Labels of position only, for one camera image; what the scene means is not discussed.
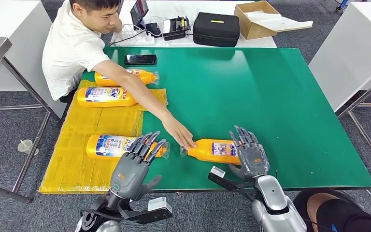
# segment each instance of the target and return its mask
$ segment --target gray carpet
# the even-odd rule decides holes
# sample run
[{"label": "gray carpet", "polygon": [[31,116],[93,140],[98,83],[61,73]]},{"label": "gray carpet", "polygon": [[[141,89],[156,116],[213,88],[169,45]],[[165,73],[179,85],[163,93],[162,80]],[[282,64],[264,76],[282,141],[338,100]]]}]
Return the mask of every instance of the gray carpet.
[{"label": "gray carpet", "polygon": [[[43,0],[53,20],[61,0]],[[278,47],[297,47],[309,62],[338,18],[333,0],[272,0],[272,5],[284,16],[298,20],[313,20],[312,29],[279,33],[274,37]],[[103,37],[109,40],[110,35]],[[25,92],[0,92],[0,105],[34,102]],[[371,109],[359,108],[355,114],[371,136]],[[0,112],[0,186],[11,188],[16,180],[25,154],[16,150],[20,139],[33,139],[44,117],[42,110]],[[358,154],[371,174],[371,149],[349,117],[341,121]],[[32,160],[21,193],[34,196],[31,204],[17,203],[0,197],[0,232],[73,231],[79,210],[90,206],[97,195],[41,195],[36,192],[53,152],[61,123],[49,121],[43,135],[39,154]],[[364,190],[348,190],[368,213],[371,196]],[[294,198],[296,192],[288,192]],[[250,204],[236,193],[152,193],[134,204],[146,207],[149,199],[166,196],[173,206],[174,217],[148,225],[122,223],[123,231],[258,231],[250,212]]]}]

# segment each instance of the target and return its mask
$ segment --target robotic finger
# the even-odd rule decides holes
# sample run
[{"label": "robotic finger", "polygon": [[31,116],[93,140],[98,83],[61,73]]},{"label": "robotic finger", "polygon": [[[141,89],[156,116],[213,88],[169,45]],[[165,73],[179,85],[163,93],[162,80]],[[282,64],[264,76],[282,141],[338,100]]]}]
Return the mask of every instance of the robotic finger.
[{"label": "robotic finger", "polygon": [[243,131],[244,137],[247,140],[247,142],[249,144],[253,143],[253,140],[252,140],[251,136],[248,134],[248,132],[242,127],[241,127],[241,130]]},{"label": "robotic finger", "polygon": [[153,162],[154,158],[156,157],[157,152],[161,149],[161,147],[166,143],[166,139],[162,139],[160,142],[156,144],[153,150],[150,152],[148,157],[146,158],[145,162],[148,163],[150,166],[151,162]]},{"label": "robotic finger", "polygon": [[144,144],[146,143],[146,141],[148,140],[148,138],[150,138],[150,136],[152,135],[151,132],[148,132],[147,134],[145,134],[143,136],[143,138],[136,144],[136,146],[134,147],[134,150],[133,150],[133,153],[135,155],[138,155],[140,153],[140,151],[142,150]]},{"label": "robotic finger", "polygon": [[139,156],[142,158],[142,161],[144,157],[147,155],[148,151],[150,150],[151,144],[153,144],[154,140],[156,140],[157,136],[160,134],[160,131],[156,131],[148,140],[145,146],[142,148]]},{"label": "robotic finger", "polygon": [[228,131],[229,135],[231,136],[231,139],[235,145],[235,147],[240,147],[240,141],[235,138],[235,135],[232,131]]},{"label": "robotic finger", "polygon": [[140,140],[143,138],[143,136],[137,137],[128,148],[127,152],[132,153],[134,151],[134,148],[136,148],[137,144],[140,142]]},{"label": "robotic finger", "polygon": [[234,127],[235,127],[235,130],[237,131],[237,134],[238,134],[238,136],[239,136],[239,138],[241,140],[242,145],[246,144],[247,141],[245,139],[244,133],[241,130],[241,128],[239,128],[237,125],[234,125]]}]

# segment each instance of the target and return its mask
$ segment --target detergent bottle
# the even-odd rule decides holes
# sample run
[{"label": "detergent bottle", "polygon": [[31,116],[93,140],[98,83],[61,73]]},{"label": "detergent bottle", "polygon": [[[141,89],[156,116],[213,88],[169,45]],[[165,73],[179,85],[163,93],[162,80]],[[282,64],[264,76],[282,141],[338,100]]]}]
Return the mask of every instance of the detergent bottle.
[{"label": "detergent bottle", "polygon": [[[95,159],[118,160],[125,152],[127,152],[135,139],[136,137],[95,134],[90,136],[87,142],[86,154],[90,158]],[[154,142],[151,145],[150,151],[153,150],[155,145],[156,143]],[[168,159],[169,155],[170,143],[165,143],[157,152],[156,157]]]},{"label": "detergent bottle", "polygon": [[[126,69],[126,71],[134,76],[138,77],[145,85],[147,84],[158,84],[159,75],[158,72],[147,72],[141,69]],[[118,86],[119,84],[112,81],[111,79],[95,72],[95,82],[99,86]]]},{"label": "detergent bottle", "polygon": [[77,92],[77,102],[85,108],[132,106],[136,100],[121,87],[85,87]]},{"label": "detergent bottle", "polygon": [[188,151],[181,147],[180,155],[193,156],[201,161],[241,164],[232,140],[200,139],[196,145],[197,148],[191,147]]}]

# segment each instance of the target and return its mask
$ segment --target black shorts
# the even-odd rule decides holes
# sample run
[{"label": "black shorts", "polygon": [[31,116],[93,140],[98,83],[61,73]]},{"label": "black shorts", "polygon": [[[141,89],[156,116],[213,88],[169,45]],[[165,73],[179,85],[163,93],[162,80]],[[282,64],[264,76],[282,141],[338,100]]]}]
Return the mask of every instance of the black shorts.
[{"label": "black shorts", "polygon": [[76,90],[77,90],[77,88],[72,90],[68,95],[59,98],[59,101],[63,102],[63,103],[71,103],[73,101],[73,96],[74,96],[74,93],[76,92]]},{"label": "black shorts", "polygon": [[[308,213],[306,203],[313,194],[298,195],[294,204],[299,214],[304,218],[307,232],[314,232]],[[339,194],[332,194],[340,199],[332,199],[324,202],[316,212],[318,232],[371,232],[371,215],[365,213],[358,205],[349,199],[343,199]]]}]

